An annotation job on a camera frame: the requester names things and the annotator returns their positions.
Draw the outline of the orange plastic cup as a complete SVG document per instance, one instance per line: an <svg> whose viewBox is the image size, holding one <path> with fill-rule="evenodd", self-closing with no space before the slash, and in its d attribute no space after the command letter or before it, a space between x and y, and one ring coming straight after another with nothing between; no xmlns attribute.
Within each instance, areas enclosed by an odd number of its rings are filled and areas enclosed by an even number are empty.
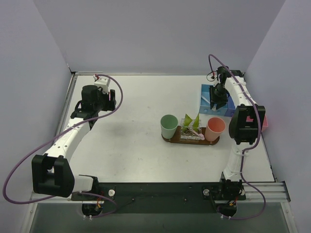
<svg viewBox="0 0 311 233"><path fill-rule="evenodd" d="M225 122L219 117L212 117L207 122L205 139L207 141L213 142L221 135L224 130Z"/></svg>

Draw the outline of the green plastic cup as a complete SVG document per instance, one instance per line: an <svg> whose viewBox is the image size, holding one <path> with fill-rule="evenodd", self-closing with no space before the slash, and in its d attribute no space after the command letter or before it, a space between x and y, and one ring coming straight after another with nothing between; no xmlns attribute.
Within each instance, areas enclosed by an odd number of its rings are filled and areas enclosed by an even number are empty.
<svg viewBox="0 0 311 233"><path fill-rule="evenodd" d="M178 126L178 119L173 115L164 115L160 120L161 134L165 139L171 139Z"/></svg>

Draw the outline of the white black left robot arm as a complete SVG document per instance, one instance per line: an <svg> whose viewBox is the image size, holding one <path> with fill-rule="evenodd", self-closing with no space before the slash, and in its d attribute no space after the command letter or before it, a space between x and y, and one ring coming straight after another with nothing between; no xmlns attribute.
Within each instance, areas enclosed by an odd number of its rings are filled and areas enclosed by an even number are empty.
<svg viewBox="0 0 311 233"><path fill-rule="evenodd" d="M74 174L69 162L83 137L94 126L99 112L115 110L115 91L107 84L86 85L81 96L69 118L65 134L43 155L35 155L32 159L35 193L66 198L72 193L82 192L89 200L99 196L100 188L94 184L94 177Z"/></svg>

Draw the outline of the green toothpaste tube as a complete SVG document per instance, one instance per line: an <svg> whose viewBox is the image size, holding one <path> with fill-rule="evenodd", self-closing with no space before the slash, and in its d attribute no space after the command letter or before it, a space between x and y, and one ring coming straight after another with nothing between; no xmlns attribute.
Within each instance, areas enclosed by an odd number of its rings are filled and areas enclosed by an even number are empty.
<svg viewBox="0 0 311 233"><path fill-rule="evenodd" d="M185 114L185 118L182 124L183 129L186 129L191 124L191 122L192 119L187 114Z"/></svg>
<svg viewBox="0 0 311 233"><path fill-rule="evenodd" d="M199 114L197 114L195 120L193 121L192 128L193 129L198 129L199 128L199 123L200 123L200 118L199 118Z"/></svg>

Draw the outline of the pink plastic drawer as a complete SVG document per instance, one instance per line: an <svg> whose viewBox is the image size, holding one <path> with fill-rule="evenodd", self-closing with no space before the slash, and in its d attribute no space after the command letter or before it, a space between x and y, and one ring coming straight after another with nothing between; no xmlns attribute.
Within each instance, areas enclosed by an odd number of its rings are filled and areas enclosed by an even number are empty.
<svg viewBox="0 0 311 233"><path fill-rule="evenodd" d="M264 116L262 126L261 126L261 132L264 132L268 128L268 120L267 116Z"/></svg>

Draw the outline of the clear textured plastic holder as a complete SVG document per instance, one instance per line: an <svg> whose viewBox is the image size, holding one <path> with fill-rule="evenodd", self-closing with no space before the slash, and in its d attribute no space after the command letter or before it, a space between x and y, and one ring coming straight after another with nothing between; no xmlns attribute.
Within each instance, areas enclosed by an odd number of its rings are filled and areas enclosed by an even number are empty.
<svg viewBox="0 0 311 233"><path fill-rule="evenodd" d="M193 134L190 131L190 129L193 129L192 128L192 124L193 124L194 120L192 120L191 124L186 129L183 129L183 127L182 127L183 121L184 121L184 118L181 118L181 120L180 120L181 138L182 139L195 139L195 140L199 140L200 137L196 136L195 134ZM197 133L202 133L201 120L200 120L200 123L199 123L199 128L198 129L193 129L193 130L195 130Z"/></svg>

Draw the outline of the pink white toothbrush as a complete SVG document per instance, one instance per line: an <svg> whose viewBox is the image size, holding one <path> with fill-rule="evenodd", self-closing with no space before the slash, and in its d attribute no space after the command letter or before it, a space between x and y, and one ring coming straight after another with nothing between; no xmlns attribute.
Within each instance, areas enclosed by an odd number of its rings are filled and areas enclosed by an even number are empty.
<svg viewBox="0 0 311 233"><path fill-rule="evenodd" d="M205 140L205 136L202 133L197 133L195 130L190 129L190 131L196 136L200 137L201 140Z"/></svg>

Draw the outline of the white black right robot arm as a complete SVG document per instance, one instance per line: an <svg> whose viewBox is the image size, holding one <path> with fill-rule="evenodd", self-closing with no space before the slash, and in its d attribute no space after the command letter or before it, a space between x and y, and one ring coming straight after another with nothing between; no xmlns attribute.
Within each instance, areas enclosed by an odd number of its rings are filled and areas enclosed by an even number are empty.
<svg viewBox="0 0 311 233"><path fill-rule="evenodd" d="M217 83L209 88L210 108L219 109L231 98L236 107L228 126L230 138L234 140L228 163L223 171L226 181L242 182L242 170L248 151L259 141L265 117L265 107L258 105L246 87L242 73L218 67Z"/></svg>

